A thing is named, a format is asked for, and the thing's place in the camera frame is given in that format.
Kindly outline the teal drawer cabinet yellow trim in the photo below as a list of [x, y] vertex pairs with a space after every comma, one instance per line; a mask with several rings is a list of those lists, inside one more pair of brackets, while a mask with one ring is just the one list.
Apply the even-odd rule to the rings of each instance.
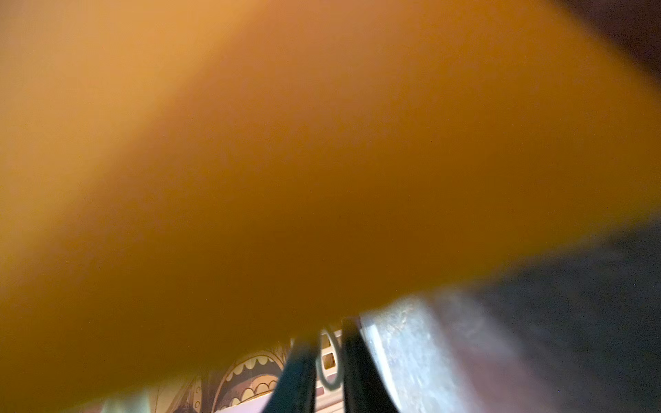
[[552, 1], [4, 1], [1, 409], [632, 225], [660, 86]]

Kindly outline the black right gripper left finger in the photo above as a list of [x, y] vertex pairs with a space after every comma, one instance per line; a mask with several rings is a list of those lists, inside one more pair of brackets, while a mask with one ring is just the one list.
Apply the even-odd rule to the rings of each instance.
[[317, 344], [294, 344], [262, 413], [315, 412]]

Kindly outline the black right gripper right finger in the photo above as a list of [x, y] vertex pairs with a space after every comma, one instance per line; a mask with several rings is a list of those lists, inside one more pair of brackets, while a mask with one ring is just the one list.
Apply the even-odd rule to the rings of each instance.
[[354, 318], [342, 321], [340, 359], [344, 367], [344, 411], [398, 412]]

